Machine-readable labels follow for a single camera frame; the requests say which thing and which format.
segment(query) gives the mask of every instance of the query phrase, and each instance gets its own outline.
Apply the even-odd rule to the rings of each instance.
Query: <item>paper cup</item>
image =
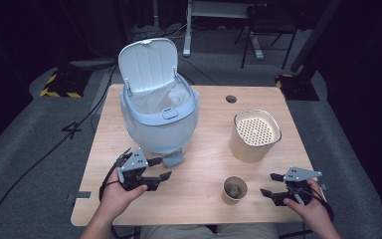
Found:
[[[238,176],[230,176],[223,183],[222,198],[227,204],[235,204],[247,195],[247,183]]]

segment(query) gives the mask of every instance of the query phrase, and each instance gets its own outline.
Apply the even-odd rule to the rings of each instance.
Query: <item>trash can lid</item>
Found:
[[[175,80],[178,52],[168,39],[148,39],[123,48],[118,61],[122,78],[131,92],[145,92]]]

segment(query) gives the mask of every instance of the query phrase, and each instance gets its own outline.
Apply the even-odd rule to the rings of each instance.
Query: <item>chair leg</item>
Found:
[[[240,40],[241,35],[243,34],[245,28],[246,28],[246,26],[241,28],[240,34],[238,34],[237,39],[235,39],[235,43],[234,44],[237,44],[238,40]]]
[[[295,35],[296,35],[296,31],[293,32],[292,38],[290,39],[290,43],[289,43],[289,47],[287,48],[285,60],[284,60],[284,63],[282,64],[282,69],[284,69],[285,65],[287,64],[287,57],[289,56],[290,48],[292,47],[293,40],[295,39]]]
[[[277,42],[278,39],[279,39],[281,36],[282,36],[282,34],[279,34],[279,35],[275,38],[275,40],[271,43],[271,46],[274,45],[275,42]]]
[[[248,43],[251,41],[250,38],[251,38],[251,28],[248,29],[247,39],[245,41],[245,49],[244,49],[243,61],[241,63],[241,69],[244,69],[245,58],[247,57],[247,51],[248,51]]]

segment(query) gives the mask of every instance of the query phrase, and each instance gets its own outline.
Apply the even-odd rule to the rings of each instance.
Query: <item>controller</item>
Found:
[[[307,179],[319,177],[320,171],[307,170],[299,167],[291,167],[285,175],[271,173],[273,181],[285,182],[287,192],[272,193],[266,189],[260,188],[263,196],[271,198],[275,206],[285,206],[284,199],[289,198],[301,205],[306,205],[311,200],[311,188]]]
[[[161,157],[152,159],[145,158],[141,148],[134,153],[124,154],[124,156],[117,161],[116,168],[119,182],[126,190],[132,190],[140,185],[147,185],[147,191],[155,191],[159,183],[169,179],[172,171],[162,173],[158,177],[145,177],[142,173],[147,167],[157,165],[162,162]]]

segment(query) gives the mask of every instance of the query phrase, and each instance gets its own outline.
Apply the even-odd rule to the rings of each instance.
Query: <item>gray carpet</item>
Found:
[[[285,53],[265,51],[258,61],[249,54],[240,69],[244,39],[234,45],[237,31],[201,31],[193,35],[191,57],[182,60],[182,38],[175,40],[178,70],[195,85],[274,86],[274,77],[289,73],[288,66],[309,36],[297,34],[285,70]],[[97,103],[108,80],[108,70],[93,72],[82,99],[39,97],[53,69],[30,86],[34,100],[0,136],[0,199],[8,188],[65,135],[61,129],[81,121]],[[114,82],[121,82],[119,71]],[[319,102],[287,102],[314,169],[323,172],[320,182],[335,213],[334,224],[343,238],[382,238],[380,198],[354,154],[330,105],[321,75],[312,79]],[[99,113],[79,127],[34,167],[0,207],[0,238],[78,238],[84,230],[71,224],[73,203],[69,194],[79,189],[94,139]],[[116,227],[120,234],[131,227]],[[281,224],[280,232],[298,231],[300,223]]]

